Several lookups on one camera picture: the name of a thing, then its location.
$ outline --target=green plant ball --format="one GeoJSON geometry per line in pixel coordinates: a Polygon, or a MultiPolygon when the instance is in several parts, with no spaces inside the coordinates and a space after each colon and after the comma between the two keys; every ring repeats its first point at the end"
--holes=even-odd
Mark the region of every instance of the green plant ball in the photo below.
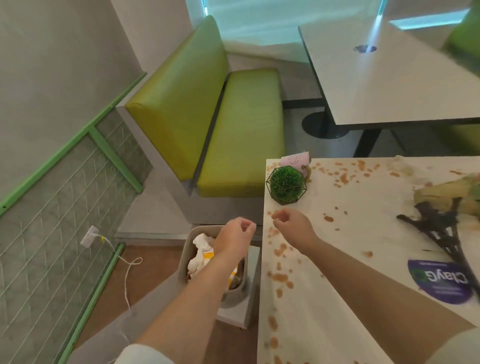
{"type": "Polygon", "coordinates": [[[270,176],[270,194],[281,204],[295,202],[303,193],[302,173],[291,166],[277,168],[270,176]]]}

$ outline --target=trash bin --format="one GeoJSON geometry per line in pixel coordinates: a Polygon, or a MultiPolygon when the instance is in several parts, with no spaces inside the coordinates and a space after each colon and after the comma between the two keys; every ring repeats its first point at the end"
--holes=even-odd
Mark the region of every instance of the trash bin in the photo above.
{"type": "MultiPolygon", "coordinates": [[[[188,263],[197,255],[197,247],[193,244],[193,240],[200,234],[205,234],[206,236],[216,238],[217,235],[220,233],[222,227],[224,227],[224,225],[206,225],[198,226],[196,228],[193,228],[192,231],[190,231],[190,234],[185,241],[185,245],[183,246],[183,252],[179,264],[178,284],[182,289],[187,286],[188,263]]],[[[241,301],[243,301],[243,299],[246,297],[246,287],[248,280],[247,266],[248,255],[239,263],[238,272],[240,272],[241,269],[243,271],[240,285],[237,288],[225,291],[222,297],[222,303],[220,305],[221,307],[234,307],[238,305],[241,301]]]]}

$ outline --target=black table leg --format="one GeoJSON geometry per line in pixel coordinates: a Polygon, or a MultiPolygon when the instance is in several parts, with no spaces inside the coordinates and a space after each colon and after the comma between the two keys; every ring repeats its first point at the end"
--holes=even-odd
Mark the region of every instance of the black table leg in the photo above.
{"type": "Polygon", "coordinates": [[[370,155],[375,142],[382,129],[365,129],[360,137],[360,141],[355,149],[354,158],[367,158],[370,155]]]}
{"type": "Polygon", "coordinates": [[[335,125],[333,118],[325,108],[325,112],[314,112],[301,122],[303,130],[315,138],[337,139],[348,134],[348,129],[335,125]]]}

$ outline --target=white extension socket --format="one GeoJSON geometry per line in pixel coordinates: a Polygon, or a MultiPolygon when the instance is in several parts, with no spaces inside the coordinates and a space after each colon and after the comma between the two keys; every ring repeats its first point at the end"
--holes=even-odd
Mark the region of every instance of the white extension socket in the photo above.
{"type": "Polygon", "coordinates": [[[90,229],[88,229],[87,234],[85,234],[80,244],[83,245],[85,248],[90,248],[90,246],[93,243],[93,240],[95,240],[95,238],[97,237],[96,235],[98,235],[99,232],[100,231],[98,230],[98,228],[96,228],[93,225],[90,226],[90,229]]]}

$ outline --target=sleeve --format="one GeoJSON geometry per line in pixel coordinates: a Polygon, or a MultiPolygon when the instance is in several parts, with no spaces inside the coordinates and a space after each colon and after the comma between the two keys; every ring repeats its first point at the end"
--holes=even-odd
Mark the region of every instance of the sleeve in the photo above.
{"type": "Polygon", "coordinates": [[[121,352],[115,364],[174,364],[157,350],[140,344],[127,346],[121,352]]]}
{"type": "Polygon", "coordinates": [[[425,364],[476,364],[480,356],[480,328],[453,336],[425,364]]]}

